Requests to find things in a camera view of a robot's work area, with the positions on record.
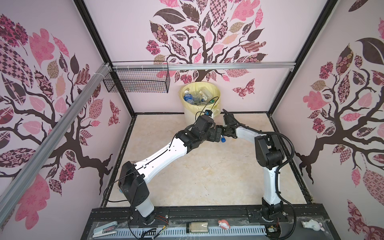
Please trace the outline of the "small clear green label bottle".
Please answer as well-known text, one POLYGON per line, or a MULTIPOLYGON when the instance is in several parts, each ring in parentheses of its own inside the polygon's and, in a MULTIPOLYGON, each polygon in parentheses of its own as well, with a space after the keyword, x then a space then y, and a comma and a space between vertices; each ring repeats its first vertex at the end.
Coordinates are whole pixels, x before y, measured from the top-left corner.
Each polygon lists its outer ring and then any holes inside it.
POLYGON ((214 97, 212 92, 209 91, 209 89, 207 89, 206 87, 201 88, 199 90, 199 94, 201 96, 202 102, 205 102, 205 103, 211 101, 211 99, 214 97))

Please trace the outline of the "blue label bottle white cap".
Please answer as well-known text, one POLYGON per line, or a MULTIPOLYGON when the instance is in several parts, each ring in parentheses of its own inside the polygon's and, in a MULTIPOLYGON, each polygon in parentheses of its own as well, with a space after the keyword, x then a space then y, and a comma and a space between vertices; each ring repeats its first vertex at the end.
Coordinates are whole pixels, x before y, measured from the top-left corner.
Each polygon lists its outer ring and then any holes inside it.
POLYGON ((195 105, 199 106, 204 102, 204 100, 202 99, 202 96, 200 95, 199 92, 192 93, 192 96, 193 96, 193 100, 194 100, 195 105))

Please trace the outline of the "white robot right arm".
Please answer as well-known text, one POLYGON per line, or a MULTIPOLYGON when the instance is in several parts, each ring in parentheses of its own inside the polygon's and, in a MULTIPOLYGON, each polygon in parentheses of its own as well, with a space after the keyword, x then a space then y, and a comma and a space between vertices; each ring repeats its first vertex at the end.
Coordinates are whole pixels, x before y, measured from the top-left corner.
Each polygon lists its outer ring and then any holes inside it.
POLYGON ((264 195, 261 213, 266 221, 284 211, 280 197, 278 168, 286 158, 275 132, 263 132, 241 124, 232 113, 224 111, 224 133, 227 137, 240 138, 254 144, 256 159, 264 171, 264 195))

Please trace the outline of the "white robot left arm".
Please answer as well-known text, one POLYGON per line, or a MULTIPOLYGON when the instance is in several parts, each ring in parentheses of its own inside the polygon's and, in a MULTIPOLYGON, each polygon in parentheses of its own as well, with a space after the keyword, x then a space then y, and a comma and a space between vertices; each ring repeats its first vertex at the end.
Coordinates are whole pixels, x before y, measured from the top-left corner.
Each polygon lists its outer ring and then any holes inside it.
POLYGON ((207 116, 199 116, 196 122, 177 132, 171 142, 150 157, 135 164, 122 166, 118 187, 131 207, 145 219, 155 216, 147 184, 165 167, 198 148, 203 142, 219 142, 223 128, 207 116))

